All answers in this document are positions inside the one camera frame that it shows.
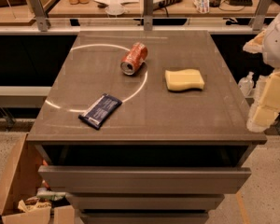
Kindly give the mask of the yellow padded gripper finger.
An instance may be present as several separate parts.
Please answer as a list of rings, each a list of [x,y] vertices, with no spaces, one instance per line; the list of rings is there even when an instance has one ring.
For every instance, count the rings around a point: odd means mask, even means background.
[[[246,127],[250,132],[261,133],[274,123],[280,113],[280,69],[259,77],[253,98]]]

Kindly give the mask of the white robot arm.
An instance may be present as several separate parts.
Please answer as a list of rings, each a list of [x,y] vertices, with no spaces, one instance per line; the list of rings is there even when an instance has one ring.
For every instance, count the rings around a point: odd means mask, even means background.
[[[254,91],[246,127],[255,133],[269,128],[280,113],[280,13],[264,32],[262,57],[273,71],[267,77],[259,77]]]

